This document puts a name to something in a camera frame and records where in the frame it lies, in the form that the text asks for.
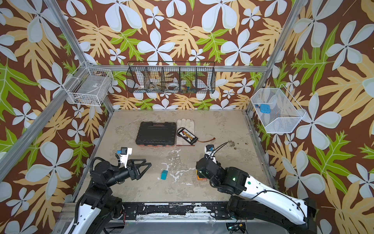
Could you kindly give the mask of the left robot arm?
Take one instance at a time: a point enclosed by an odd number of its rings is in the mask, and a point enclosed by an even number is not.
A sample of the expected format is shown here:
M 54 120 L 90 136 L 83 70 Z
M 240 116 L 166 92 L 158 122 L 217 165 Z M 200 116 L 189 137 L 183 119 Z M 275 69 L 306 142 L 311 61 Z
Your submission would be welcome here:
M 67 234 L 100 234 L 113 219 L 123 215 L 122 199 L 113 196 L 111 186 L 127 179 L 139 180 L 152 164 L 145 159 L 128 160 L 127 167 L 114 166 L 102 158 L 90 165 L 90 184 L 75 206 Z

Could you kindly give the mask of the orange supermarket block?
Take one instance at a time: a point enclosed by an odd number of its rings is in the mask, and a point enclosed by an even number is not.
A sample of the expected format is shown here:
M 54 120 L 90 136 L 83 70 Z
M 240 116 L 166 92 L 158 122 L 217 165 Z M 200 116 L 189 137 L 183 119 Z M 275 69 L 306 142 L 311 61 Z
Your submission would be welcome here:
M 199 177 L 199 176 L 197 175 L 197 180 L 198 180 L 198 181 L 206 181 L 207 179 L 204 178 L 204 177 Z

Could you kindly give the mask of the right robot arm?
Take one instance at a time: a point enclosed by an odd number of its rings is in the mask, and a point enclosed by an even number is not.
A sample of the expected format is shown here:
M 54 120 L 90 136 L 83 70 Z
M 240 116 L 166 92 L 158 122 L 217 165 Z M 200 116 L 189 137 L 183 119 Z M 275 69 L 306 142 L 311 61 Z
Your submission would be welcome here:
M 197 171 L 211 187 L 231 197 L 227 213 L 239 220 L 260 219 L 276 224 L 290 234 L 316 234 L 316 203 L 297 199 L 259 182 L 247 172 L 235 167 L 223 168 L 212 159 L 202 158 Z

